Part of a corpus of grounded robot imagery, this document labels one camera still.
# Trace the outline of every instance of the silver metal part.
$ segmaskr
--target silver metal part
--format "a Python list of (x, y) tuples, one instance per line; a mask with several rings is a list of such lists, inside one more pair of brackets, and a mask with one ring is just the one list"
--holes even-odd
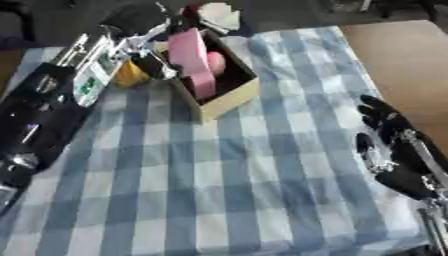
[[(165, 32), (170, 25), (171, 20), (167, 18), (164, 23), (148, 30), (145, 35), (124, 38), (119, 42), (112, 39), (109, 30), (100, 27), (98, 31), (82, 34), (71, 47), (58, 55), (54, 63), (58, 66), (75, 67), (73, 96), (79, 106), (87, 108), (98, 101), (103, 90), (120, 67), (130, 59), (131, 54), (144, 58), (152, 53), (152, 45), (148, 42)], [(176, 76), (174, 69), (162, 60), (161, 63), (166, 79)], [(53, 87), (52, 78), (45, 78), (39, 88), (46, 92)]]
[(401, 137), (414, 147), (415, 151), (422, 158), (429, 170), (431, 170), (442, 186), (448, 189), (448, 175), (446, 175), (442, 167), (435, 161), (425, 143), (417, 138), (416, 132), (414, 130), (407, 129), (401, 134)]
[(437, 200), (440, 203), (448, 203), (448, 188), (443, 187), (434, 174), (422, 176), (422, 181), (427, 189), (437, 193)]
[(15, 164), (26, 167), (28, 169), (34, 169), (39, 164), (37, 156), (33, 153), (17, 154), (11, 157), (11, 160)]
[(395, 163), (391, 161), (384, 161), (380, 153), (374, 147), (369, 147), (366, 151), (361, 152), (361, 158), (364, 164), (373, 175), (378, 175), (383, 172), (393, 171)]
[(58, 97), (58, 102), (62, 104), (62, 103), (64, 103), (64, 101), (65, 101), (65, 96), (64, 95), (60, 95)]
[(27, 143), (33, 137), (33, 135), (37, 132), (39, 127), (40, 127), (40, 125), (38, 125), (38, 124), (33, 125), (32, 127), (30, 127), (31, 129), (28, 131), (28, 133), (26, 134), (25, 138), (23, 138), (22, 143), (23, 144)]
[(441, 256), (448, 255), (446, 206), (436, 205), (434, 202), (425, 202), (425, 206), (418, 209), (418, 213), (423, 221), (426, 233), (429, 237), (432, 249)]

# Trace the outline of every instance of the yellow object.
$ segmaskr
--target yellow object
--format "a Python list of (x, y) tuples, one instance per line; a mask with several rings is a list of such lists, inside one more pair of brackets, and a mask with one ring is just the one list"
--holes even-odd
[(138, 82), (148, 80), (149, 76), (137, 67), (132, 61), (126, 61), (114, 77), (121, 86), (132, 86)]

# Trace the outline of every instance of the pink ball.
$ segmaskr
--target pink ball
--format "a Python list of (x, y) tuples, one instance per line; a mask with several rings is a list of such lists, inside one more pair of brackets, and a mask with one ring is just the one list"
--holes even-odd
[(224, 73), (226, 69), (226, 59), (219, 52), (209, 52), (207, 53), (207, 62), (210, 71), (214, 76), (219, 76)]

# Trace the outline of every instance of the table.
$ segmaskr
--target table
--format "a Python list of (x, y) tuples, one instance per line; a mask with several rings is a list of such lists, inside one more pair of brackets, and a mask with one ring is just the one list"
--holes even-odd
[(342, 30), (386, 100), (448, 155), (448, 37), (429, 21)]
[(8, 80), (16, 71), (17, 66), (20, 64), (20, 60), (23, 56), (23, 51), (3, 51), (0, 61), (0, 95), (2, 95)]
[(166, 84), (111, 88), (0, 223), (0, 250), (382, 255), (423, 242), (410, 201), (354, 152), (369, 132), (357, 98), (377, 91), (342, 32), (227, 43), (259, 74), (258, 99), (196, 126)]

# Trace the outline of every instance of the pink block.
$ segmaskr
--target pink block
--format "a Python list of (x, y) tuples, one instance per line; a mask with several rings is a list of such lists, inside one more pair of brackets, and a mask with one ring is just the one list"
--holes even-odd
[(183, 76), (189, 76), (197, 99), (216, 94), (216, 81), (207, 62), (207, 48), (197, 28), (168, 38), (170, 63), (183, 68)]

